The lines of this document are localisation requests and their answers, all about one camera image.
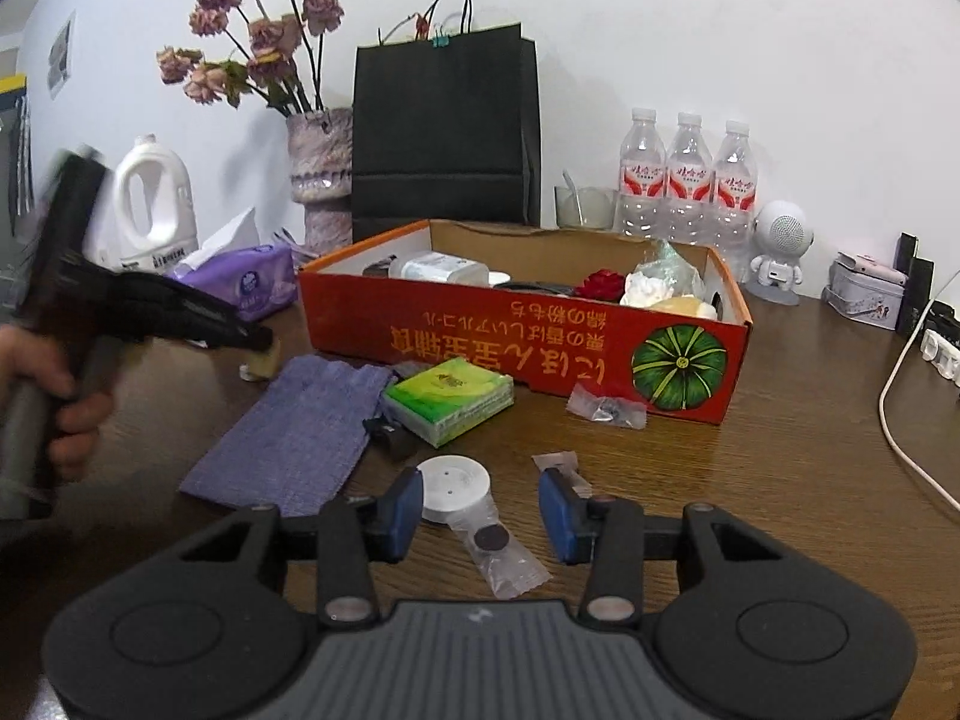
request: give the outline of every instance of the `green pumpkin illustration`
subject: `green pumpkin illustration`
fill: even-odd
[[[703,405],[726,369],[726,347],[695,324],[655,330],[637,346],[632,361],[637,392],[665,412]]]

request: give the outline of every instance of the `plastic bottle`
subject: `plastic bottle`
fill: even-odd
[[[757,161],[750,151],[750,127],[727,122],[713,166],[713,244],[740,281],[750,263],[750,221],[757,200]]]
[[[143,182],[150,229],[141,232],[133,219],[131,180]],[[157,138],[136,139],[117,167],[112,207],[116,219],[121,269],[163,274],[199,247],[190,176],[181,158],[159,146]]]
[[[656,133],[656,111],[632,110],[634,126],[620,147],[620,196],[613,229],[638,238],[659,238],[661,197],[666,185],[666,151]]]
[[[668,237],[681,244],[712,243],[704,231],[712,158],[700,132],[701,122],[698,114],[678,114],[680,129],[666,158]]]
[[[390,278],[408,281],[439,281],[468,287],[488,287],[490,269],[483,263],[441,254],[438,251],[415,251],[402,254],[390,264]]]

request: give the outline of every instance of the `red and white label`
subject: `red and white label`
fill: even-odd
[[[666,196],[681,200],[710,199],[710,171],[696,165],[675,165],[667,177]]]
[[[727,208],[748,211],[757,201],[757,182],[734,175],[718,175],[713,198]]]
[[[664,194],[664,166],[644,162],[620,163],[620,191],[642,197],[660,197]]]

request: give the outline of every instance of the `blue-gray cloth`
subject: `blue-gray cloth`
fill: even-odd
[[[243,418],[193,467],[181,491],[232,507],[272,503],[316,514],[367,446],[390,368],[294,357]]]

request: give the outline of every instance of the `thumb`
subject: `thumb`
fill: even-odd
[[[19,327],[0,327],[0,382],[27,376],[51,395],[67,398],[76,382],[67,366],[64,350],[51,338],[42,338]]]

